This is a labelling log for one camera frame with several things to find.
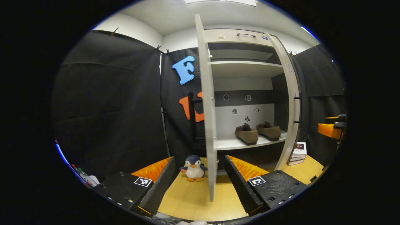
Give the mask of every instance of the black curtain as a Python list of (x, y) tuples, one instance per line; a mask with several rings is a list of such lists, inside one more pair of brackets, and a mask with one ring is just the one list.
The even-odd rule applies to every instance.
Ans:
[(52, 119), (71, 164), (100, 181), (167, 158), (160, 52), (134, 38), (89, 32), (56, 77)]
[[(194, 71), (189, 72), (194, 78), (185, 84), (180, 84), (180, 77), (172, 66), (184, 59), (193, 56)], [(206, 157), (204, 140), (194, 141), (194, 134), (191, 133), (190, 120), (186, 117), (183, 107), (179, 100), (188, 96), (189, 92), (198, 98), (201, 92), (200, 63), (198, 58), (198, 48), (188, 48), (163, 54), (161, 57), (161, 105), (165, 111), (164, 121), (171, 156), (175, 156), (176, 166), (184, 164), (186, 156), (198, 155)], [(203, 113), (202, 103), (195, 104), (197, 113)], [(196, 122), (197, 137), (204, 137), (204, 121)]]
[(326, 117), (346, 113), (345, 81), (335, 59), (323, 45), (317, 45), (291, 59), (301, 89), (301, 118), (298, 141), (307, 143), (307, 154), (323, 166), (337, 154), (337, 140), (317, 132)]

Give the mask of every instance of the penguin plush toy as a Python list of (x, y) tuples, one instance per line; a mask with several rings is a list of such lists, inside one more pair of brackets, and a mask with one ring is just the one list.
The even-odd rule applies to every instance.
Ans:
[(185, 166), (179, 168), (183, 173), (186, 173), (188, 181), (202, 181), (204, 177), (204, 171), (207, 171), (207, 167), (201, 163), (200, 157), (197, 155), (189, 155), (185, 159)]

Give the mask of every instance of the open cabinet door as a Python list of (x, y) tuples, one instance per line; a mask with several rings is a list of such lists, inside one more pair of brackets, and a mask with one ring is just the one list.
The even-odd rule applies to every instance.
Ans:
[(214, 85), (211, 72), (211, 60), (208, 43), (204, 37), (204, 28), (200, 15), (194, 16), (198, 41), (198, 55), (200, 61), (201, 89), (203, 92), (204, 131), (206, 138), (206, 152), (208, 162), (208, 185), (210, 188), (210, 201), (214, 200), (215, 184), (217, 180), (217, 151), (216, 146), (216, 116), (214, 102)]
[(281, 156), (279, 157), (278, 164), (275, 167), (275, 170), (281, 170), (282, 167), (287, 163), (294, 149), (294, 144), (297, 140), (299, 124), (295, 123), (295, 121), (300, 120), (300, 100), (295, 99), (295, 97), (300, 97), (299, 94), (300, 92), (296, 74), (294, 72), (293, 65), (292, 62), (290, 61), (288, 53), (286, 52), (286, 49), (283, 47), (278, 37), (274, 35), (269, 35), (266, 32), (265, 35), (271, 41), (276, 53), (278, 54), (279, 60), (281, 61), (283, 66), (283, 71), (285, 73), (286, 83), (288, 85), (288, 97), (289, 97), (288, 132)]

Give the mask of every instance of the cabinet shelf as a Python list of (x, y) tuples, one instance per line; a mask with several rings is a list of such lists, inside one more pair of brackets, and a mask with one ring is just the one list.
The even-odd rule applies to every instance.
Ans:
[(280, 133), (282, 138), (279, 138), (278, 141), (270, 141), (267, 138), (259, 135), (257, 144), (255, 145), (245, 145), (241, 140), (237, 139), (236, 137), (232, 139), (217, 140), (216, 150), (221, 151), (221, 150), (234, 150), (234, 149), (248, 149), (258, 146), (272, 145), (286, 140), (287, 133), (282, 130), (280, 131)]
[(253, 61), (211, 62), (214, 78), (220, 77), (265, 77), (272, 78), (283, 73), (282, 65)]

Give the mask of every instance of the ceiling light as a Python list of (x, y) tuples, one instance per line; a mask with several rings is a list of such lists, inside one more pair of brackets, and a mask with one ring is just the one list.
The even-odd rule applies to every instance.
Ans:
[[(185, 0), (185, 2), (187, 2), (187, 3), (209, 2), (209, 1), (215, 1), (215, 0)], [(257, 1), (255, 1), (255, 0), (216, 0), (216, 1), (237, 2), (237, 3), (243, 3), (243, 4), (251, 5), (251, 6), (256, 6), (256, 4), (257, 4)]]
[(301, 28), (303, 28), (303, 30), (305, 30), (305, 31), (307, 31), (307, 33), (309, 33), (311, 36), (313, 36), (315, 39), (317, 39), (313, 34), (311, 34), (311, 32), (310, 31), (308, 31), (305, 27), (301, 27)]

